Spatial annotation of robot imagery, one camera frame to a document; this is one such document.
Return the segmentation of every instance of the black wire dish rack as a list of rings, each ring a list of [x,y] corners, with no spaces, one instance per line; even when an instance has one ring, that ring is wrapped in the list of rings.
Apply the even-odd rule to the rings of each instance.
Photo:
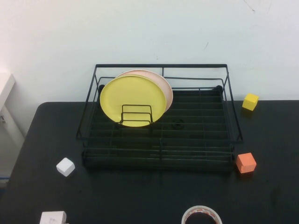
[[[149,125],[121,125],[102,111],[100,94],[116,74],[146,69],[162,75],[172,86],[173,103]],[[235,144],[242,133],[235,112],[226,64],[97,64],[77,132],[86,167],[160,170],[230,171]]]

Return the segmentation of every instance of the tape roll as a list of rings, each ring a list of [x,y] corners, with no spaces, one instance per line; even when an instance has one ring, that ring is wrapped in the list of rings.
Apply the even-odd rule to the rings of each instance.
[[[222,221],[221,221],[219,215],[213,209],[206,207],[206,206],[202,206],[202,205],[197,205],[197,206],[193,206],[193,207],[189,208],[184,213],[184,215],[182,217],[182,224],[186,224],[186,221],[190,217],[190,215],[197,213],[197,212],[201,212],[201,213],[205,213],[205,214],[209,215],[210,217],[212,217],[214,219],[216,224],[222,224]]]

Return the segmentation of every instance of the table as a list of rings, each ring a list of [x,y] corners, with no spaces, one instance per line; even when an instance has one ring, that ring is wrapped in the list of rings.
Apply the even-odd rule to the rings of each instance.
[[[39,106],[0,202],[0,223],[37,224],[64,210],[70,224],[179,224],[194,205],[213,208],[224,224],[298,223],[299,101],[260,101],[252,117],[235,103],[253,175],[175,171],[87,170],[75,139],[84,103]],[[64,157],[76,169],[56,171]]]

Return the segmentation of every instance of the orange cube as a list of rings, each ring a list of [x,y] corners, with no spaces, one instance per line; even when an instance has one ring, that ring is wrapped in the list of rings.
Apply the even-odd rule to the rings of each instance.
[[[256,167],[256,161],[251,153],[238,155],[236,164],[241,174],[252,172]]]

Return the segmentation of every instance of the cube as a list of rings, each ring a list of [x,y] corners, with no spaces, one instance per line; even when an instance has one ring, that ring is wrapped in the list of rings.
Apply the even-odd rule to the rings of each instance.
[[[40,224],[65,224],[66,213],[64,211],[44,211]]]
[[[241,174],[252,172],[256,167],[256,161],[251,153],[238,155],[236,164]]]
[[[258,96],[248,93],[243,101],[243,108],[253,111],[257,105]]]
[[[57,170],[64,176],[70,175],[71,172],[75,169],[75,164],[70,161],[68,158],[64,158],[56,165]]]

